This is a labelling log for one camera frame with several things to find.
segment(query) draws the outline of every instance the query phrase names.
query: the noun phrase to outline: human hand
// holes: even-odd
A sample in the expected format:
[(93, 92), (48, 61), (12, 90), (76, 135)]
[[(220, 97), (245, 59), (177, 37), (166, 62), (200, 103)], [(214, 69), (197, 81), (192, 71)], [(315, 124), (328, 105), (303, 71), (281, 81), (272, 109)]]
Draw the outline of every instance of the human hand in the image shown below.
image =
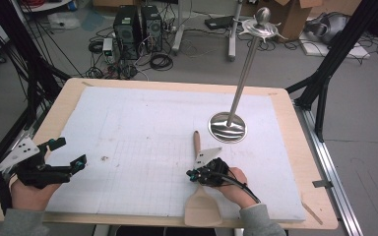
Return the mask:
[(12, 208), (43, 211), (60, 184), (47, 185), (43, 189), (25, 186), (20, 180), (11, 185)]
[[(228, 175), (235, 178), (241, 183), (247, 184), (247, 177), (244, 175), (244, 172), (242, 172), (242, 170), (237, 167), (230, 167)], [(233, 203), (238, 204), (241, 208), (251, 207), (257, 204), (247, 193), (245, 193), (238, 186), (224, 182), (222, 186), (215, 187), (215, 189), (219, 190), (224, 197), (226, 197)]]

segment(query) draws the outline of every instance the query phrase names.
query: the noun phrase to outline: paper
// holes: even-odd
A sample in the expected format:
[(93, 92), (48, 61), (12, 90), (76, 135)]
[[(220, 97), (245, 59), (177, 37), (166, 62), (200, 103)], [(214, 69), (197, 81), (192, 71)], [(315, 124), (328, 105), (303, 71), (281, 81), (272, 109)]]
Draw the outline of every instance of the paper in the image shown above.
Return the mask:
[[(255, 195), (275, 220), (304, 220), (272, 101), (242, 95), (236, 114), (247, 137), (223, 144), (208, 131), (216, 113), (229, 111), (233, 94), (132, 88), (86, 88), (48, 164), (67, 165), (85, 154), (87, 167), (62, 185), (47, 210), (155, 216), (183, 216), (196, 184), (186, 171), (195, 160), (193, 133), (201, 149), (222, 147), (220, 158), (241, 168)], [(214, 189), (224, 218), (239, 207)]]

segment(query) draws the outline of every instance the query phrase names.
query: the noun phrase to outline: concrete floor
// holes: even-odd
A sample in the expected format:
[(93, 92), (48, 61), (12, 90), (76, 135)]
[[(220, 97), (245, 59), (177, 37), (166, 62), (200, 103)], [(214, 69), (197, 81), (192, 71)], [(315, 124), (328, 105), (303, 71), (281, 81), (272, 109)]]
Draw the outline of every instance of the concrete floor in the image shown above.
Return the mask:
[[(74, 14), (82, 25), (77, 29), (56, 31), (52, 36), (78, 70), (85, 72), (90, 67), (89, 38), (98, 30), (112, 26), (113, 19), (90, 8), (79, 9)], [(185, 25), (206, 30), (204, 19), (202, 16), (191, 18)], [(76, 75), (63, 55), (45, 38), (55, 66)], [(181, 51), (172, 56), (171, 70), (145, 71), (150, 81), (237, 85), (248, 50), (246, 40), (237, 39), (236, 60), (229, 62), (225, 56), (225, 35), (186, 31), (183, 39)], [(274, 49), (257, 52), (247, 86), (287, 88), (312, 75), (323, 60), (305, 56), (300, 47), (288, 50), (283, 44), (272, 44), (271, 48)], [(369, 52), (375, 49), (375, 46), (366, 48)], [(145, 81), (147, 77), (138, 74), (133, 80)], [(300, 91), (295, 92), (291, 98), (299, 95)], [(26, 106), (12, 64), (0, 64), (0, 140)], [(363, 234), (378, 235), (378, 54), (371, 53), (370, 59), (364, 60), (362, 65), (346, 59), (334, 75), (328, 92), (324, 137)], [(71, 232), (92, 235), (94, 230), (93, 225), (48, 225), (53, 235)], [(336, 230), (290, 230), (289, 235), (347, 234), (340, 224)]]

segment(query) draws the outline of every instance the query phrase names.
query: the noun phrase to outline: desk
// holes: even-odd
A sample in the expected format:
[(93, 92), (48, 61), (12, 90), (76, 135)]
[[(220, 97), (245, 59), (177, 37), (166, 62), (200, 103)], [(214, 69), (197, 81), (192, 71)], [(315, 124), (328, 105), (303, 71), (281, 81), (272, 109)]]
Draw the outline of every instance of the desk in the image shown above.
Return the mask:
[[(162, 89), (175, 91), (199, 91), (234, 93), (236, 87), (196, 84), (174, 84), (133, 81), (103, 81), (92, 79), (71, 79), (62, 89), (53, 107), (37, 131), (34, 141), (41, 144), (59, 137), (85, 87), (108, 87), (128, 89)], [(315, 188), (313, 181), (320, 180), (314, 158), (302, 132), (287, 92), (282, 88), (245, 88), (245, 94), (269, 96), (275, 108), (283, 141), (289, 156), (292, 171), (299, 189), (306, 220), (299, 223), (282, 223), (286, 229), (334, 229), (338, 222), (324, 188)], [(0, 209), (0, 220), (3, 215)], [(93, 224), (134, 224), (184, 226), (182, 217), (153, 217), (109, 214), (50, 213), (46, 222), (70, 222)], [(240, 220), (225, 220), (219, 227), (243, 227)]]

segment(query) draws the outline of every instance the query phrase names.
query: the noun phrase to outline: sleeve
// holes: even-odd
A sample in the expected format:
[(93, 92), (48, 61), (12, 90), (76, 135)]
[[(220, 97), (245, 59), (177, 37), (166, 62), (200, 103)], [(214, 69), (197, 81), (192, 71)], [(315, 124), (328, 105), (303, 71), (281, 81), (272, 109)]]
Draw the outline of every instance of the sleeve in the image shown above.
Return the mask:
[(285, 236), (284, 230), (269, 218), (266, 205), (257, 204), (240, 210), (244, 236)]
[(4, 224), (0, 230), (0, 236), (46, 236), (49, 233), (47, 227), (42, 225), (44, 211), (31, 211), (19, 209), (7, 209)]

